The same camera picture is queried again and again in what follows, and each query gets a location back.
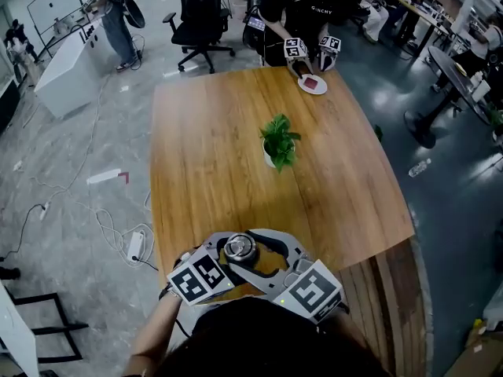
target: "chair seat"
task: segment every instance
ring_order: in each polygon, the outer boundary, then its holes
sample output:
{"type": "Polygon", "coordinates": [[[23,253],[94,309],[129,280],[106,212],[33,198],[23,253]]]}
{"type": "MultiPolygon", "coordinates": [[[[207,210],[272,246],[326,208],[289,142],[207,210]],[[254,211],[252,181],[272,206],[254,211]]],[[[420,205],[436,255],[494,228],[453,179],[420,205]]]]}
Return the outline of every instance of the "chair seat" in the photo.
{"type": "Polygon", "coordinates": [[[190,24],[182,22],[173,34],[171,41],[175,45],[205,45],[220,40],[222,33],[221,21],[213,24],[190,24]]]}

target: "round black table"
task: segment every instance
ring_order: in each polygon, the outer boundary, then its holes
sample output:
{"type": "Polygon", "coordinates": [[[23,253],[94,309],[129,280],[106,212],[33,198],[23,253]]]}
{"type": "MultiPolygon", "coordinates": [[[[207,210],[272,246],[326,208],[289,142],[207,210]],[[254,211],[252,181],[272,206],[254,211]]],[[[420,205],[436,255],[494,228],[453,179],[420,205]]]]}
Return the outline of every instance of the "round black table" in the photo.
{"type": "Polygon", "coordinates": [[[488,120],[484,111],[472,98],[472,93],[470,92],[472,82],[470,81],[470,78],[462,75],[456,69],[454,60],[438,47],[430,46],[428,51],[430,52],[433,61],[437,64],[437,66],[439,66],[440,71],[449,79],[452,84],[452,88],[439,106],[426,116],[407,111],[404,113],[403,117],[407,129],[409,129],[409,132],[414,136],[414,138],[416,138],[417,142],[425,148],[433,148],[435,147],[436,136],[431,131],[431,125],[442,110],[449,104],[449,102],[457,98],[459,95],[461,95],[468,106],[477,114],[478,117],[480,117],[483,122],[488,123],[488,120]]]}

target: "red square object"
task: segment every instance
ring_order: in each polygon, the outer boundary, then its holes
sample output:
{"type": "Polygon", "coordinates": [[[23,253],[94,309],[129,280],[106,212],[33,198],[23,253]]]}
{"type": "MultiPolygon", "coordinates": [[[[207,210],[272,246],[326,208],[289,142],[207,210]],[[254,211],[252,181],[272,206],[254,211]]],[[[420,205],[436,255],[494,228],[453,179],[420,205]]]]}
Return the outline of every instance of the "red square object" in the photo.
{"type": "Polygon", "coordinates": [[[312,90],[314,88],[316,88],[317,84],[318,84],[318,81],[316,81],[315,79],[310,79],[309,77],[307,77],[304,80],[304,85],[307,86],[307,88],[311,88],[312,90]]]}

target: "white plant pot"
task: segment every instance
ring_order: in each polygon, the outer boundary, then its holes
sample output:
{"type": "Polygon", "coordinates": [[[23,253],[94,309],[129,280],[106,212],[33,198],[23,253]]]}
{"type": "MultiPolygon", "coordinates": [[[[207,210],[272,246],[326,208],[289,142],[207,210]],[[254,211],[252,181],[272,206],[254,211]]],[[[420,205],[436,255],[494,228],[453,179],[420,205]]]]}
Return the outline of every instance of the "white plant pot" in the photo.
{"type": "MultiPolygon", "coordinates": [[[[274,169],[276,169],[272,159],[270,158],[270,155],[266,152],[265,144],[266,144],[266,141],[265,140],[262,141],[262,150],[264,151],[264,160],[266,161],[267,166],[270,166],[270,167],[273,167],[274,169]]],[[[296,143],[293,141],[293,152],[295,152],[295,150],[296,150],[296,143]]]]}

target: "person in black shirt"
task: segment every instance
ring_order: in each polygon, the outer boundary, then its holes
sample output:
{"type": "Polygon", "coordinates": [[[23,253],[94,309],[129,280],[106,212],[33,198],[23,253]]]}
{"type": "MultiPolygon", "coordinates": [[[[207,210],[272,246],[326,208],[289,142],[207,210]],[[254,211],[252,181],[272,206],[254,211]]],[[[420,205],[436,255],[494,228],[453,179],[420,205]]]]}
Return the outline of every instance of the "person in black shirt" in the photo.
{"type": "MultiPolygon", "coordinates": [[[[421,4],[424,0],[410,0],[412,3],[421,4]]],[[[390,15],[388,23],[393,26],[402,19],[402,17],[407,13],[407,17],[403,21],[400,32],[397,36],[397,43],[403,44],[411,39],[414,35],[414,30],[416,29],[417,21],[419,21],[419,16],[415,13],[410,12],[405,6],[398,5],[396,10],[390,15]]]]}
{"type": "Polygon", "coordinates": [[[328,23],[347,19],[361,0],[261,0],[259,14],[266,24],[263,52],[270,66],[286,64],[283,41],[301,38],[310,58],[318,51],[321,37],[328,34],[328,23]],[[281,23],[283,11],[285,25],[281,23]]]}
{"type": "Polygon", "coordinates": [[[13,27],[14,35],[16,38],[19,39],[21,43],[27,43],[26,45],[26,53],[31,54],[33,57],[33,60],[35,60],[35,63],[39,62],[39,57],[37,56],[37,53],[35,53],[35,47],[30,43],[26,35],[24,34],[24,25],[20,24],[18,20],[13,21],[13,27]]]}
{"type": "Polygon", "coordinates": [[[217,305],[199,317],[188,339],[167,353],[181,303],[171,294],[160,299],[138,331],[123,377],[257,372],[391,377],[346,313],[334,310],[314,325],[260,298],[217,305]]]}

